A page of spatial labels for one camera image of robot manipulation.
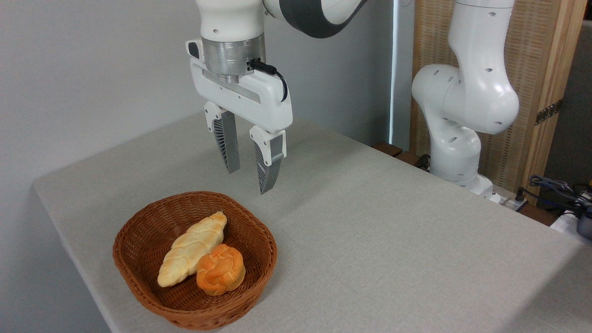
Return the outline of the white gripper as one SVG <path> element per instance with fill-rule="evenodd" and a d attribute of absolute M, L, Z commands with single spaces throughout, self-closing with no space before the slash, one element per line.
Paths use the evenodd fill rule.
<path fill-rule="evenodd" d="M 290 97 L 285 100 L 279 78 L 259 70 L 224 82 L 207 70 L 201 40 L 186 42 L 191 74 L 197 93 L 207 101 L 207 127 L 214 139 L 228 173 L 240 166 L 235 115 L 256 125 L 250 129 L 254 142 L 260 194 L 271 190 L 279 176 L 281 160 L 287 156 L 286 129 L 293 122 Z"/>

